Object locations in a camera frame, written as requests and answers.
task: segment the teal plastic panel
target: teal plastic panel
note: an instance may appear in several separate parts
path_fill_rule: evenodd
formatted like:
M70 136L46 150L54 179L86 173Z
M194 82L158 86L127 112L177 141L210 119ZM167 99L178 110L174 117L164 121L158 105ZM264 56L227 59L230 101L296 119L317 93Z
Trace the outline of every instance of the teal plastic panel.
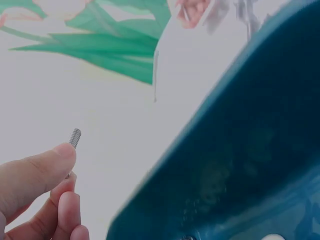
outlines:
M320 239L320 1L253 36L107 240Z

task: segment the painted flower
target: painted flower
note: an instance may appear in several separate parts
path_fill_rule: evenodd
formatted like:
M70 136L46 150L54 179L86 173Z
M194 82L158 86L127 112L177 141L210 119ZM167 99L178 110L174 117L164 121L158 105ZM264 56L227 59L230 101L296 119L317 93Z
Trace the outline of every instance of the painted flower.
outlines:
M5 9L0 16L0 27L8 20L42 21L43 19L33 11L24 7L10 7Z
M48 18L69 21L80 14L92 0L32 0ZM42 21L36 13L24 7L5 9L0 17L0 27L8 20Z

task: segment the screw thread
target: screw thread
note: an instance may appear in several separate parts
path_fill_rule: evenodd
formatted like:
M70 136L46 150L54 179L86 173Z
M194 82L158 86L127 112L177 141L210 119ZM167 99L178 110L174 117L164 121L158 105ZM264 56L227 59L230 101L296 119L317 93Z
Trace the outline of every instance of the screw thread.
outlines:
M75 128L71 134L69 143L76 148L81 137L81 131L78 128Z

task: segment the screw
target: screw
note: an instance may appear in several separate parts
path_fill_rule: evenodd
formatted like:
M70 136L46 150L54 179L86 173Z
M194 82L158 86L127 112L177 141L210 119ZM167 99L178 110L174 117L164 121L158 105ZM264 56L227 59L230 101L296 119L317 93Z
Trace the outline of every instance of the screw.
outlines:
M77 148L79 139L81 137L81 131L78 128L75 128L71 134L69 143L74 147L74 149Z

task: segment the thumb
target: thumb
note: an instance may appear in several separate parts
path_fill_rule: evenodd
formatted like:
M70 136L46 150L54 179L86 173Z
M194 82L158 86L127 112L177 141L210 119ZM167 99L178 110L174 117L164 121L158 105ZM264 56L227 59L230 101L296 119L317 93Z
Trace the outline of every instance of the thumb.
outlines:
M69 143L0 165L0 215L7 219L21 207L55 188L72 170L76 151Z

